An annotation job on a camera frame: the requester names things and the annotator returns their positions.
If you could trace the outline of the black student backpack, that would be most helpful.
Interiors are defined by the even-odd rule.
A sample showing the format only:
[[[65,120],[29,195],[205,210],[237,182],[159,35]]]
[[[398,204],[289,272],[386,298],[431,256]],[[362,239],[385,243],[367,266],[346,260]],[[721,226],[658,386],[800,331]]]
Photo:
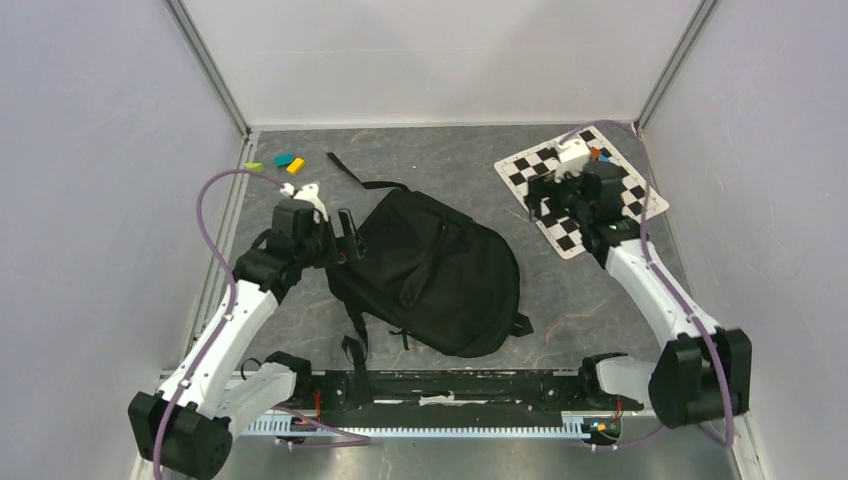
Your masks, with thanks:
[[[360,258],[326,269],[330,292],[344,305],[356,335],[342,341],[357,381],[357,401],[372,400],[364,317],[392,326],[448,356],[477,358],[508,337],[533,333],[520,311],[519,265],[507,241],[470,216],[406,185],[363,181],[388,192],[358,229]]]

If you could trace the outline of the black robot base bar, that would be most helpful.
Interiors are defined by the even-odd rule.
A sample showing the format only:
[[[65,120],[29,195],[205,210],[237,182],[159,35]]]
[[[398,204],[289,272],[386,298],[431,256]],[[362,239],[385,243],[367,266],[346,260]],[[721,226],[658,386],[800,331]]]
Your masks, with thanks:
[[[336,428],[541,428],[569,412],[619,417],[644,408],[601,392],[584,368],[375,370],[357,358],[346,369],[315,370],[299,357],[289,364],[294,392],[272,411]]]

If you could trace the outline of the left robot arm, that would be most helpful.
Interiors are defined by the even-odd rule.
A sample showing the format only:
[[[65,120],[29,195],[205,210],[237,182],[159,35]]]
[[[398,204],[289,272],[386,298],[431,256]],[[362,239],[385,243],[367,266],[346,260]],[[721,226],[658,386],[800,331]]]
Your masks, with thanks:
[[[317,200],[283,199],[271,225],[228,271],[224,296],[200,339],[153,394],[139,392],[128,415],[140,456],[153,476],[166,471],[214,478],[234,441],[273,406],[306,405],[313,379],[275,360],[238,385],[228,384],[247,347],[306,269],[358,260],[364,253],[352,213],[338,212],[341,231]]]

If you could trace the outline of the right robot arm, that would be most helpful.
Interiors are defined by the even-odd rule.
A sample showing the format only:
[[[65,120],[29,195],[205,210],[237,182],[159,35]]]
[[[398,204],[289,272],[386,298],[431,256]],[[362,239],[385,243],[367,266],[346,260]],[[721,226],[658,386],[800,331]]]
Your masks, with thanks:
[[[577,175],[558,169],[531,178],[524,197],[532,219],[549,212],[576,223],[584,249],[623,287],[662,349],[655,362],[622,353],[586,358],[578,396],[591,408],[616,396],[634,400],[668,429],[721,420],[725,432],[718,441],[730,444],[735,418],[749,410],[752,342],[698,307],[642,224],[624,214],[625,176],[621,166],[591,161]]]

